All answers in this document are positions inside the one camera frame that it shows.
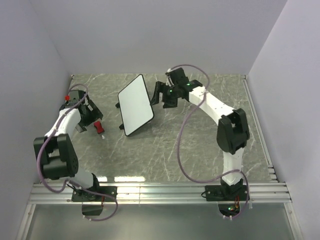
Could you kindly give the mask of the red and black eraser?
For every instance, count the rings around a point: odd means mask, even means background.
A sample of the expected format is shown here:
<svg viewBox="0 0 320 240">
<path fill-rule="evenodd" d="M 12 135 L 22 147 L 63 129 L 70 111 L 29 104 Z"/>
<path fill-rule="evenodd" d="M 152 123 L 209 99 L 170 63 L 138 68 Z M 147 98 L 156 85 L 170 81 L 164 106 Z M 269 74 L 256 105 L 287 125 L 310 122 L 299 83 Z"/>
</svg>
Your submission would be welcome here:
<svg viewBox="0 0 320 240">
<path fill-rule="evenodd" d="M 95 127 L 97 134 L 102 134 L 105 132 L 105 130 L 102 126 L 102 123 L 100 121 L 94 122 L 93 126 Z"/>
</svg>

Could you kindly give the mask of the small black-framed whiteboard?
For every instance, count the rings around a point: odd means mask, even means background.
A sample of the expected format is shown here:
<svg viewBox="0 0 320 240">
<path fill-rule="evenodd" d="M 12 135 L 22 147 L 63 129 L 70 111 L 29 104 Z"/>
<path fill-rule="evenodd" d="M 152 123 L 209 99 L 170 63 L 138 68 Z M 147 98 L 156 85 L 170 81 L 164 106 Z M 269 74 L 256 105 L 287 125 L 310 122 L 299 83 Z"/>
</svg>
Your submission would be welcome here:
<svg viewBox="0 0 320 240">
<path fill-rule="evenodd" d="M 139 74 L 117 95 L 116 107 L 120 109 L 122 124 L 119 129 L 129 137 L 154 116 L 144 76 Z"/>
</svg>

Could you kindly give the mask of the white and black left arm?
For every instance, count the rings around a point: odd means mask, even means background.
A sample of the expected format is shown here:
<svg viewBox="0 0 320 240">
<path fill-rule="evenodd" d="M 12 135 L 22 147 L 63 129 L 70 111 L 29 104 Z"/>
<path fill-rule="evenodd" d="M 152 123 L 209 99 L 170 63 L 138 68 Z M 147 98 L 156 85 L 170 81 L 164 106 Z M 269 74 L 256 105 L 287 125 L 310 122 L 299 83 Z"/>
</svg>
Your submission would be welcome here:
<svg viewBox="0 0 320 240">
<path fill-rule="evenodd" d="M 101 196 L 97 177 L 79 167 L 79 160 L 72 144 L 74 130 L 85 132 L 87 127 L 103 114 L 84 90 L 70 90 L 59 109 L 58 119 L 45 136 L 33 141 L 37 173 L 42 183 L 52 192 L 61 193 L 69 182 L 75 190 L 83 191 L 89 201 Z M 62 189 L 51 188 L 46 179 L 63 179 Z"/>
</svg>

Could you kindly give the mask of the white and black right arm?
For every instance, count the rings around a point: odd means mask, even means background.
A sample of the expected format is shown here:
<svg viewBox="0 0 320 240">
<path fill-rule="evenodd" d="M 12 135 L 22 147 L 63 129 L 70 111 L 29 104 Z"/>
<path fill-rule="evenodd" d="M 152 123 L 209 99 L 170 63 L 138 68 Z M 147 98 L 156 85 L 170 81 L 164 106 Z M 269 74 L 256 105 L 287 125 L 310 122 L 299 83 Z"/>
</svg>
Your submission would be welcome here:
<svg viewBox="0 0 320 240">
<path fill-rule="evenodd" d="M 166 76 L 166 82 L 155 83 L 150 104 L 162 102 L 165 109 L 176 108 L 181 98 L 195 105 L 196 110 L 204 111 L 217 124 L 216 141 L 223 152 L 220 193 L 224 199 L 232 200 L 245 181 L 243 154 L 250 138 L 246 112 L 220 101 L 209 93 L 208 85 L 198 80 L 189 80 L 182 65 L 168 69 Z"/>
</svg>

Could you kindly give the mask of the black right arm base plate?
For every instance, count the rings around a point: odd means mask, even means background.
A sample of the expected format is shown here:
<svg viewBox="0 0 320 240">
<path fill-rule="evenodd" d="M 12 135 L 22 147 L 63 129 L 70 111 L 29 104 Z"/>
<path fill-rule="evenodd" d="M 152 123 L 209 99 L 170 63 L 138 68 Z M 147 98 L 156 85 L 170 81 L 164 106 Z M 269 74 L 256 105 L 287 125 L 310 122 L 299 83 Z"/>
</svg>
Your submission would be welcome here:
<svg viewBox="0 0 320 240">
<path fill-rule="evenodd" d="M 201 197 L 207 202 L 234 202 L 235 200 L 245 201 L 247 199 L 247 186 L 231 187 L 229 185 L 206 185 Z"/>
</svg>

